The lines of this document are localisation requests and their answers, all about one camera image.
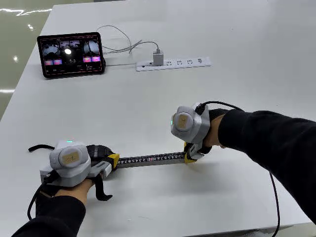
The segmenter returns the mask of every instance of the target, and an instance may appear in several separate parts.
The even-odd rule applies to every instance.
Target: forearm
[[[218,139],[273,173],[316,222],[315,122],[267,111],[232,110],[221,119]]]
[[[85,216],[84,204],[91,180],[84,180],[76,187],[60,189],[55,197],[40,196],[36,218],[21,227],[13,236],[75,237]]]

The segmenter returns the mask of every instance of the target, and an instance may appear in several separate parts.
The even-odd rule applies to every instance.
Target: camera view on screen
[[[41,39],[47,75],[102,70],[97,36]]]

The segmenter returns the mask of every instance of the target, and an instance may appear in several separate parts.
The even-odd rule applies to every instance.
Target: white power strip
[[[163,61],[162,66],[154,66],[152,61],[144,61],[136,64],[136,71],[153,71],[173,68],[193,68],[211,66],[209,57],[200,58],[182,58],[182,59],[167,59]]]

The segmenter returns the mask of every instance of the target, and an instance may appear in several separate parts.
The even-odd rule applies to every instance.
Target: screen display
[[[100,35],[39,37],[45,76],[103,72]]]

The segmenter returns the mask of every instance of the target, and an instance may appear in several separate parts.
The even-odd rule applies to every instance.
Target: hand
[[[90,179],[85,179],[81,184],[74,186],[73,188],[60,189],[55,197],[57,196],[72,196],[81,201],[84,205],[87,202],[87,194],[89,189],[93,186],[93,182]]]
[[[220,142],[218,140],[218,128],[219,128],[219,124],[221,123],[223,117],[224,117],[224,115],[220,115],[211,121],[211,128],[203,140],[204,146],[211,147],[211,146],[217,145],[217,146],[221,146],[222,148],[225,148],[220,144]]]

